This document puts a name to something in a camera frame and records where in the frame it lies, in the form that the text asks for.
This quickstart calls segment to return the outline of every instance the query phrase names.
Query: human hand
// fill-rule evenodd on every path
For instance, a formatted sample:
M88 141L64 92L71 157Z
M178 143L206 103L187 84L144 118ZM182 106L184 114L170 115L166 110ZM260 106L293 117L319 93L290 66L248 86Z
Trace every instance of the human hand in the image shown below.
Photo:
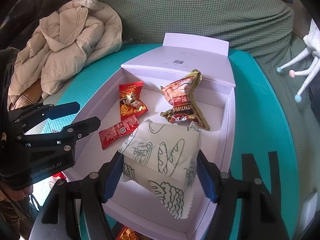
M22 190L12 190L9 188L9 186L3 182L0 182L2 189L7 193L7 195L12 199L12 200L22 200L26 196L32 194L33 192L33 186L26 187ZM3 192L0 190L0 201L9 201L7 197L3 194Z

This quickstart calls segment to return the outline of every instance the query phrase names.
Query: beige puffer jacket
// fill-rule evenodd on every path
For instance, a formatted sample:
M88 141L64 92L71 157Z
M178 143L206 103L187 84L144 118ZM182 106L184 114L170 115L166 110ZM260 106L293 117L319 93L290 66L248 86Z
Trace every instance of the beige puffer jacket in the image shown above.
M9 95L20 95L41 77L45 99L84 66L118 51L121 35L121 19L110 6L96 0L66 3L40 20L18 53Z

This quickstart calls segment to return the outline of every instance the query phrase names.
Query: jacket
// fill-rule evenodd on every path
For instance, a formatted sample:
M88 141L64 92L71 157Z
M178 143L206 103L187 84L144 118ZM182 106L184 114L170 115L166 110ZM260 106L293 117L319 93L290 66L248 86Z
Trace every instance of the jacket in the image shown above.
M45 99L84 66L122 45L120 17L96 0L70 1L39 23L18 53L9 95L20 95L41 77Z
M10 11L0 29L0 49L8 46L22 50L39 25L41 18L49 16L71 0L21 0Z

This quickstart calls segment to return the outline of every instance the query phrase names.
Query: red packaging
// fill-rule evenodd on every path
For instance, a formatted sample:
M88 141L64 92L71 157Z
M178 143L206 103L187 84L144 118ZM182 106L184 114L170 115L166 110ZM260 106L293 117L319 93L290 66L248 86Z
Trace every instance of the red packaging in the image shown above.
M116 240L152 240L127 226L123 226Z
M119 85L121 121L132 115L138 117L148 111L140 100L142 86L143 81Z
M182 79L172 82L165 87L161 86L161 93L173 108L161 112L160 115L170 123L190 120L195 122L198 127L210 131L210 126L193 97L193 91L201 80L201 72L194 69Z
M58 172L57 174L52 175L52 177L60 177L62 179L66 179L67 177L62 173L62 171Z
M132 133L139 126L137 117L132 115L116 125L99 132L102 149L121 136Z

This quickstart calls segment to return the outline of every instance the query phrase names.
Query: plush toy leg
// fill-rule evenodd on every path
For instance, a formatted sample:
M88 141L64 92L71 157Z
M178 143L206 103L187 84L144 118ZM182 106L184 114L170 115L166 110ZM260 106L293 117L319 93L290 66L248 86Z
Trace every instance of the plush toy leg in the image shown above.
M311 52L312 51L309 48L305 48L302 52L300 52L299 55L297 55L297 57L295 57L294 59L289 61L287 64L284 64L283 66L278 67L277 71L280 73L284 68L289 67L289 66L293 65L294 63L299 62L300 60L302 60L303 58L305 58L306 56L311 54Z
M320 61L317 62L317 64L312 69L311 73L307 76L306 80L302 84L301 88L299 89L298 93L295 95L294 99L297 103L301 102L301 94L306 89L306 87L310 84L310 82L314 79L314 77L318 74L320 71Z
M290 70L289 71L289 75L290 77L294 78L295 76L308 76L312 69L314 68L314 66L317 64L319 58L317 56L315 56L315 58L313 59L313 62L311 63L310 67L306 70L303 71L297 71L295 72L294 70Z

